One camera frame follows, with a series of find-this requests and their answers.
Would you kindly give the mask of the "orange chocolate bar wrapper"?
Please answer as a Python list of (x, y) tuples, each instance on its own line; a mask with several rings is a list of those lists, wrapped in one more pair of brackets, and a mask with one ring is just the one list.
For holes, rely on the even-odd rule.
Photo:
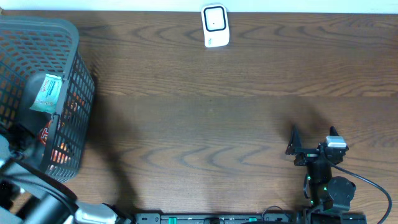
[(47, 124), (39, 131), (38, 136), (37, 136), (39, 142), (44, 146), (46, 146), (46, 144), (47, 144), (47, 138), (49, 135), (49, 127), (51, 124), (52, 124), (52, 121), (51, 120), (48, 121)]

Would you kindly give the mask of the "teal wet wipes pack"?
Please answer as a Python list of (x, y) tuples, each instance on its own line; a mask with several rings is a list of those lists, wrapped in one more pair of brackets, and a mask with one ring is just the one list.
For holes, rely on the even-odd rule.
[(54, 112), (56, 112), (62, 84), (63, 81), (60, 76), (46, 74), (30, 109), (54, 114)]

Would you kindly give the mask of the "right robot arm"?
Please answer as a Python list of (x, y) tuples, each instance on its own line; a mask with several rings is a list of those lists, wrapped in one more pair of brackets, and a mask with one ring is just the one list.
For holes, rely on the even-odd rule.
[(333, 126), (316, 148), (304, 148), (298, 129), (292, 128), (285, 153), (295, 156), (295, 166), (307, 168), (303, 192), (310, 201), (309, 207), (296, 213), (294, 223), (343, 223), (343, 214), (350, 210), (356, 186), (345, 177), (333, 177), (331, 168), (343, 161), (348, 149)]

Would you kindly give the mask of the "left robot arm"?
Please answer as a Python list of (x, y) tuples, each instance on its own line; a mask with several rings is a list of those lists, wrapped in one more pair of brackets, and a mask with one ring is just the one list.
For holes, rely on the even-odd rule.
[(11, 131), (1, 126), (1, 223), (134, 223), (107, 204), (78, 201), (60, 182), (21, 162)]

